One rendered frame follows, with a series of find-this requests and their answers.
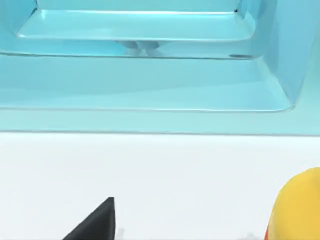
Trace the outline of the yellow and red bottle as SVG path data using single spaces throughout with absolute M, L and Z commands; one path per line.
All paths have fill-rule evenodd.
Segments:
M 320 167 L 296 174 L 281 188 L 263 240 L 320 240 Z

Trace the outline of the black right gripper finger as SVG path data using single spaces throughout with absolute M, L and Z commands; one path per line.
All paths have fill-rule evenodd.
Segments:
M 62 240 L 115 240 L 115 198 L 108 197 Z

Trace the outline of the light blue rack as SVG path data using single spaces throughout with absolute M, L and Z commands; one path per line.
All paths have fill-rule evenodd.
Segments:
M 320 135 L 320 0 L 0 0 L 0 131 Z

